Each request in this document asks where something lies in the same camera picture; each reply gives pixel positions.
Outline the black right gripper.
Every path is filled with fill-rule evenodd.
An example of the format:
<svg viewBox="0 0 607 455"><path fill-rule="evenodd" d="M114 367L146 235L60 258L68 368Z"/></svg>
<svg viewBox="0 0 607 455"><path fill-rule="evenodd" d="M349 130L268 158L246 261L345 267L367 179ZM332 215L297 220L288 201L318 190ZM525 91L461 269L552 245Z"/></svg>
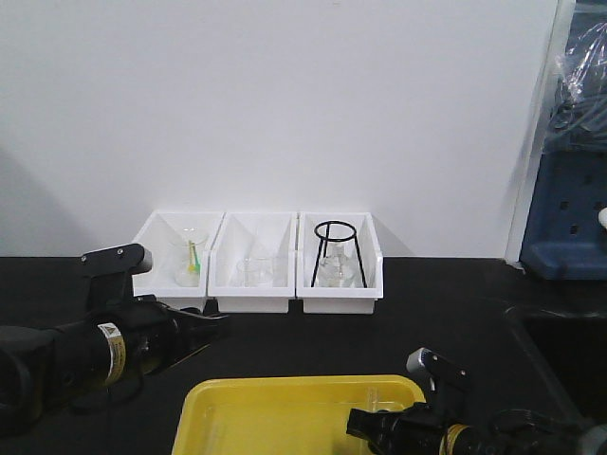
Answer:
<svg viewBox="0 0 607 455"><path fill-rule="evenodd" d="M350 409L346 433L360 439L379 436L379 454L451 454L453 411L448 398L432 392L425 403L402 411Z"/></svg>

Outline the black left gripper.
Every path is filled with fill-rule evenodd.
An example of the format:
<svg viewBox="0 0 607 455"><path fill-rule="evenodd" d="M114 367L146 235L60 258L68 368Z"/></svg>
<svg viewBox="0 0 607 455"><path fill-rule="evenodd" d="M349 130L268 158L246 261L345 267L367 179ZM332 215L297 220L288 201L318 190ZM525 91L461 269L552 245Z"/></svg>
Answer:
<svg viewBox="0 0 607 455"><path fill-rule="evenodd" d="M136 297L126 272L91 279L86 323L102 340L107 379L163 373L231 332L229 316L174 309L152 295Z"/></svg>

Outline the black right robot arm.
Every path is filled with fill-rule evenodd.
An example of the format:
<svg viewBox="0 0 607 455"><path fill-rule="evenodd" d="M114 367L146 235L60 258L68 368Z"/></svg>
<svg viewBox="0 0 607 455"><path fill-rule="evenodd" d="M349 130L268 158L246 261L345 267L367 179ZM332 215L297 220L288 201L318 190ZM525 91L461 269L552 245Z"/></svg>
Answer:
<svg viewBox="0 0 607 455"><path fill-rule="evenodd" d="M494 415L487 429L457 418L460 397L430 393L401 411L351 409L346 433L374 454L604 454L606 426L581 428L528 409Z"/></svg>

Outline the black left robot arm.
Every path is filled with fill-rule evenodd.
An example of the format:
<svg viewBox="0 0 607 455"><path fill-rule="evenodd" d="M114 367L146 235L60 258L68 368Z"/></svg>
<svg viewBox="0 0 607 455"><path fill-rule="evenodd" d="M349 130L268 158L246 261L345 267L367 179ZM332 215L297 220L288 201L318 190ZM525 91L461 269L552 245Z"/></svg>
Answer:
<svg viewBox="0 0 607 455"><path fill-rule="evenodd" d="M225 316L135 296L127 272L98 276L83 319L45 329L2 327L1 434L23 433L45 412L90 392L162 373L228 331Z"/></svg>

